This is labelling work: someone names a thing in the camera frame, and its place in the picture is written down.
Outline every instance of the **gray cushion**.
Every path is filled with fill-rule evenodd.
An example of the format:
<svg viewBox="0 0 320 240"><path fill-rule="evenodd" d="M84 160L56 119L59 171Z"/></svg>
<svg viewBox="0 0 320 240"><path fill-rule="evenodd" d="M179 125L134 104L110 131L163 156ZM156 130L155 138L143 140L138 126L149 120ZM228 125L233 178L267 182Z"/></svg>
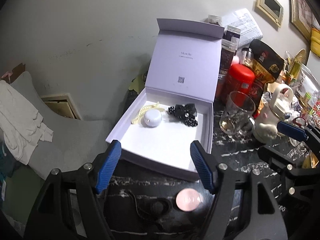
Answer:
<svg viewBox="0 0 320 240"><path fill-rule="evenodd" d="M108 121L82 121L56 114L38 96L29 72L22 73L12 87L39 110L43 122L53 130L52 143L39 141L29 161L40 177L46 179L53 168L77 170L106 150L105 139L112 129Z"/></svg>

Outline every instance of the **food package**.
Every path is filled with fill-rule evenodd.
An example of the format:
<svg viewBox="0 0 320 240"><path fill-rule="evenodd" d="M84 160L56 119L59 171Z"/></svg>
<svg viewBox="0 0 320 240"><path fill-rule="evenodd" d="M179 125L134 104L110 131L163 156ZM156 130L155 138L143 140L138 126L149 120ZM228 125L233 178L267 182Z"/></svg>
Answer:
<svg viewBox="0 0 320 240"><path fill-rule="evenodd" d="M320 98L313 106L312 119L317 127L320 127Z"/></svg>
<svg viewBox="0 0 320 240"><path fill-rule="evenodd" d="M282 59L273 49L260 40L253 40L249 48L253 52L253 69L255 80L248 96L256 105L256 112L263 94L264 85L273 83L284 68Z"/></svg>
<svg viewBox="0 0 320 240"><path fill-rule="evenodd" d="M310 69L303 64L292 90L304 111L311 114L320 96L320 85Z"/></svg>

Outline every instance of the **framed picture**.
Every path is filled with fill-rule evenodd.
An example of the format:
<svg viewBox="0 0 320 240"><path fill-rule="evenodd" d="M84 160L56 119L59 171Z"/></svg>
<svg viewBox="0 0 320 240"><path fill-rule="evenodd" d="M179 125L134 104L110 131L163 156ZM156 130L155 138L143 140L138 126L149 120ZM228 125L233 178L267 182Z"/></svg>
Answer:
<svg viewBox="0 0 320 240"><path fill-rule="evenodd" d="M257 0L256 8L265 13L279 28L283 19L283 7L277 0Z"/></svg>
<svg viewBox="0 0 320 240"><path fill-rule="evenodd" d="M291 23L305 37L311 38L313 13L305 0L291 0Z"/></svg>

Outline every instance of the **cardboard box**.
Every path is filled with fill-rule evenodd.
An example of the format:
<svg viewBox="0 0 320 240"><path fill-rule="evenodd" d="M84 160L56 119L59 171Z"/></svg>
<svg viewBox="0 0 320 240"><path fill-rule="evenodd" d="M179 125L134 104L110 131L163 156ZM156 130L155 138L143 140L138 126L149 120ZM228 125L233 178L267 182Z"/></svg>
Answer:
<svg viewBox="0 0 320 240"><path fill-rule="evenodd" d="M197 180L190 157L190 143L199 140L211 153L213 100L220 66L224 28L203 22L157 19L159 35L152 55L145 89L106 138L119 140L122 159L162 174ZM198 126L188 127L167 112L158 127L131 120L146 105L159 102L168 109L195 103Z"/></svg>

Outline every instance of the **white ceramic teapot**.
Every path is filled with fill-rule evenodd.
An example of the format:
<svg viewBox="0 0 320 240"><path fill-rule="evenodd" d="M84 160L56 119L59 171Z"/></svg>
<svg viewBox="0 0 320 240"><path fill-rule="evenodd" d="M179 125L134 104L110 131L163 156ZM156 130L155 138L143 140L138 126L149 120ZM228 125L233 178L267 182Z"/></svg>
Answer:
<svg viewBox="0 0 320 240"><path fill-rule="evenodd" d="M277 124L291 116L292 89L280 84L272 95L269 103L262 108L255 120L254 137L261 143L275 139L278 134Z"/></svg>

